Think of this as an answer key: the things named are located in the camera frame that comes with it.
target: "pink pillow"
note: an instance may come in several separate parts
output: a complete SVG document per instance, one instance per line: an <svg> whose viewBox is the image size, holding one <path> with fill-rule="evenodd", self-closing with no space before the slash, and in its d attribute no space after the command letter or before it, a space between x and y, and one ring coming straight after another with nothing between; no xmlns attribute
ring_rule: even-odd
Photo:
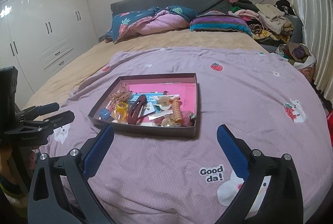
<svg viewBox="0 0 333 224"><path fill-rule="evenodd" d="M131 30L142 35L149 35L158 32L178 30L188 28L189 23L179 15L170 14L165 11L165 14L158 15L154 20L144 22L138 26L131 27Z"/></svg>

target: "cardboard box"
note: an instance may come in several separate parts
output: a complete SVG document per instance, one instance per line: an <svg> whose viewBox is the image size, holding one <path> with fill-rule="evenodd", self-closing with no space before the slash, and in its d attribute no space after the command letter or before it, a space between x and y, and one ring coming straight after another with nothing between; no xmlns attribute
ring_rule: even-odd
<svg viewBox="0 0 333 224"><path fill-rule="evenodd" d="M168 91L168 94L179 94L182 102L181 111L189 109L193 114L198 115L198 84L195 73L175 73L175 74L154 74L154 75L133 75L117 78L114 83L107 89L102 97L97 101L89 113L89 118L93 124L102 128L106 124L110 124L117 131L125 131L135 134L147 134L154 136L167 137L186 137L194 138L196 136L196 121L194 126L188 127L161 127L150 126L151 123L140 122L136 125L127 123L118 123L116 120L104 121L99 119L99 112L109 103L108 96L117 92L121 83L129 84L133 93L151 93Z"/></svg>

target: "metal screw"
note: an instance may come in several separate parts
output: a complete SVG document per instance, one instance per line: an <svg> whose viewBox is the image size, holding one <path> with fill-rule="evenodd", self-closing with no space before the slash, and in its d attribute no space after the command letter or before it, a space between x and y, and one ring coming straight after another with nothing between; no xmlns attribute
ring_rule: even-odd
<svg viewBox="0 0 333 224"><path fill-rule="evenodd" d="M285 160L291 160L290 154L284 154L283 157L284 157Z"/></svg>
<svg viewBox="0 0 333 224"><path fill-rule="evenodd" d="M73 150L70 152L71 156L76 156L78 153L79 153L79 150L78 150L78 149L73 149Z"/></svg>
<svg viewBox="0 0 333 224"><path fill-rule="evenodd" d="M47 154L41 154L41 156L39 157L41 160L44 160L45 158L47 158Z"/></svg>
<svg viewBox="0 0 333 224"><path fill-rule="evenodd" d="M261 152L260 152L259 150L257 150L257 149L253 150L253 151L252 151L252 154L253 154L254 156L261 156Z"/></svg>

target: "striped pillow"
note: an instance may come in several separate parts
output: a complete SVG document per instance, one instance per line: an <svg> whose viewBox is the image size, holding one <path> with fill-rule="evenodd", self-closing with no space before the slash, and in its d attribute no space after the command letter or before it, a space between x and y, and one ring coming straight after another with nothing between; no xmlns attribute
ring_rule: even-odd
<svg viewBox="0 0 333 224"><path fill-rule="evenodd" d="M190 30L244 32L252 37L251 30L243 19L218 11L210 11L198 16L190 23Z"/></svg>

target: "tan bed sheet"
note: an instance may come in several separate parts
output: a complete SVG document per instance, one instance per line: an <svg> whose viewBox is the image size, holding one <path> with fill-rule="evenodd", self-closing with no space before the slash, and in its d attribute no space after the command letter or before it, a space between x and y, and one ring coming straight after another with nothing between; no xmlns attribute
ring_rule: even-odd
<svg viewBox="0 0 333 224"><path fill-rule="evenodd" d="M92 47L50 78L28 101L25 108L65 101L70 91L93 75L118 51L148 50L156 47L242 48L267 53L256 41L242 32L171 31L142 36L116 45L104 41Z"/></svg>

